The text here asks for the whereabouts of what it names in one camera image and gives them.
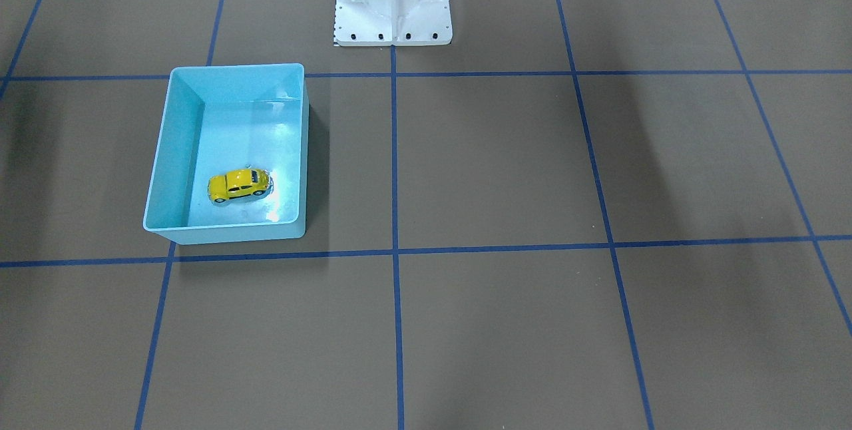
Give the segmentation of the yellow beetle toy car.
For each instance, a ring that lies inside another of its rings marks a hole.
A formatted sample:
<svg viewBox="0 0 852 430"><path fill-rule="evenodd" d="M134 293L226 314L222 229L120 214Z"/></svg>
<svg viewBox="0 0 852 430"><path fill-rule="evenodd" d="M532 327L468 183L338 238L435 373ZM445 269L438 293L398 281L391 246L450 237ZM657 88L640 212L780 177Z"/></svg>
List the yellow beetle toy car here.
<svg viewBox="0 0 852 430"><path fill-rule="evenodd" d="M223 204L240 198L265 196L273 187L270 172L258 167L243 167L211 177L207 197L214 204Z"/></svg>

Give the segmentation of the light blue plastic bin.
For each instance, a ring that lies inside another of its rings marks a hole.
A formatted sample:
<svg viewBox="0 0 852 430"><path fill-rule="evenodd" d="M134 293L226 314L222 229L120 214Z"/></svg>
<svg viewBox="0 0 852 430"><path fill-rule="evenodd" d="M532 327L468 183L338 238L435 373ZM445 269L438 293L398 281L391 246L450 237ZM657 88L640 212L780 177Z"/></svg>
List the light blue plastic bin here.
<svg viewBox="0 0 852 430"><path fill-rule="evenodd" d="M142 225L180 245L302 237L307 226L310 98L300 63L170 73ZM214 204L214 175L271 173L265 196Z"/></svg>

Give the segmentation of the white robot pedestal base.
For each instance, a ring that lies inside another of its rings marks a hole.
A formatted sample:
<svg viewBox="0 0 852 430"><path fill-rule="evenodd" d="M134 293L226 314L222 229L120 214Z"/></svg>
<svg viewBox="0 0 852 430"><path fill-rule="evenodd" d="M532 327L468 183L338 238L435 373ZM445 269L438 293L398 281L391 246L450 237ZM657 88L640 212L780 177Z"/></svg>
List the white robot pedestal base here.
<svg viewBox="0 0 852 430"><path fill-rule="evenodd" d="M443 46L453 41L450 0L335 0L337 46Z"/></svg>

